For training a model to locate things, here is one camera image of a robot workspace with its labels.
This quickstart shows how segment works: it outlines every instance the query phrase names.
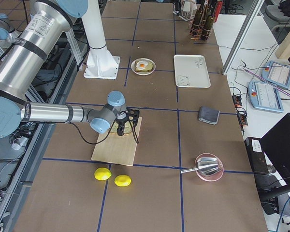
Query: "fried egg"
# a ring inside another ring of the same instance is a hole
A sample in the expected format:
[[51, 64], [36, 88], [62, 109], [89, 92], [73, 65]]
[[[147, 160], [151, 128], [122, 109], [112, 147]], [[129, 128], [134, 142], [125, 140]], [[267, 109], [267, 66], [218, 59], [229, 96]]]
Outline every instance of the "fried egg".
[[141, 60], [141, 61], [139, 61], [139, 62], [136, 63], [136, 68], [139, 69], [139, 70], [143, 70], [147, 66], [148, 66], [148, 62], [147, 61], [144, 61], [144, 60]]

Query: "blue cable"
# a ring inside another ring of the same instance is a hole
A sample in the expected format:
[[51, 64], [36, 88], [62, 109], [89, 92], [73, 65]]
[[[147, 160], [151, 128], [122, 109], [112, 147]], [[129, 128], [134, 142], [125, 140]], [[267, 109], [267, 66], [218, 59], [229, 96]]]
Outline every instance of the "blue cable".
[[276, 232], [278, 232], [278, 228], [279, 228], [279, 224], [280, 224], [280, 221], [281, 221], [281, 218], [282, 218], [282, 215], [284, 213], [284, 210], [285, 210], [285, 207], [287, 205], [287, 203], [290, 201], [290, 197], [288, 198], [288, 200], [286, 200], [286, 203], [284, 204], [284, 207], [282, 208], [282, 211], [281, 211], [281, 214], [280, 214], [280, 217], [279, 217], [279, 220], [278, 220], [278, 224], [277, 224], [277, 228], [276, 228]]

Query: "metal scoop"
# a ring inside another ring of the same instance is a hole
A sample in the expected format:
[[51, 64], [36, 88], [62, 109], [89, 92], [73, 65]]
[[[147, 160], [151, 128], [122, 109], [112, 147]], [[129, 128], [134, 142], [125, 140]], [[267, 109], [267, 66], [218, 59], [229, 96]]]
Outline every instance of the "metal scoop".
[[201, 157], [198, 159], [197, 167], [180, 170], [180, 173], [198, 171], [201, 175], [214, 175], [221, 171], [218, 160], [214, 157]]

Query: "wooden cutting board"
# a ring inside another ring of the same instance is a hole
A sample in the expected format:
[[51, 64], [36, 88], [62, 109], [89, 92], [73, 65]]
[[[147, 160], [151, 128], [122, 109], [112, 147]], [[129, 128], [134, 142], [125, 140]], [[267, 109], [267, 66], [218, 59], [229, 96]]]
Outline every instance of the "wooden cutting board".
[[[139, 117], [135, 128], [137, 136], [140, 133], [141, 123], [142, 117]], [[107, 133], [100, 134], [97, 141], [105, 138]], [[96, 145], [91, 160], [133, 166], [136, 146], [132, 133], [124, 136], [111, 133], [104, 142]]]

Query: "white plate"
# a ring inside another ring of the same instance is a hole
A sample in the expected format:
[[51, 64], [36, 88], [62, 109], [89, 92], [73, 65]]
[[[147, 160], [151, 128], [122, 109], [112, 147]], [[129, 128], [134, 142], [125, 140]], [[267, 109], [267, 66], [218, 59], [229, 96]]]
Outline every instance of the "white plate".
[[175, 55], [174, 69], [178, 87], [209, 88], [211, 86], [204, 56]]
[[[144, 61], [152, 62], [152, 63], [153, 63], [153, 70], [150, 71], [150, 72], [136, 72], [136, 71], [135, 71], [135, 62], [136, 62], [136, 61], [140, 61], [140, 60], [144, 60]], [[156, 64], [155, 64], [152, 60], [150, 60], [150, 59], [147, 59], [147, 58], [139, 58], [139, 59], [136, 59], [135, 61], [132, 62], [132, 64], [131, 64], [131, 69], [132, 69], [132, 71], [133, 71], [135, 74], [138, 74], [138, 75], [140, 75], [140, 76], [146, 76], [146, 75], [150, 75], [151, 73], [154, 72], [154, 70], [156, 69]]]

